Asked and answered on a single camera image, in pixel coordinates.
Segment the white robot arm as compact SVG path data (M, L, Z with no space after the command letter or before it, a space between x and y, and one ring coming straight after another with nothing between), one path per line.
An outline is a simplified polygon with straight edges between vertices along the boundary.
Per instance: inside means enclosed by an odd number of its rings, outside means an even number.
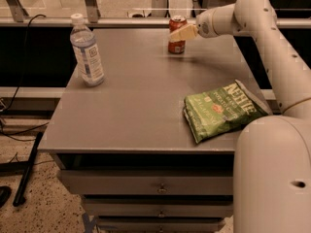
M233 233L311 233L311 69L278 29L269 0L209 9L170 38L221 35L254 40L280 110L238 138Z

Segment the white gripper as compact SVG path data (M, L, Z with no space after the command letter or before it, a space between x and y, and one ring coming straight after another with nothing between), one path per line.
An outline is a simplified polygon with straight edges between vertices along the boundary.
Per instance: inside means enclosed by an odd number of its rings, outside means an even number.
M215 7L202 12L196 17L196 26L188 23L174 30L169 35L169 41L180 42L192 40L197 34L203 38L232 35L236 30L234 5Z

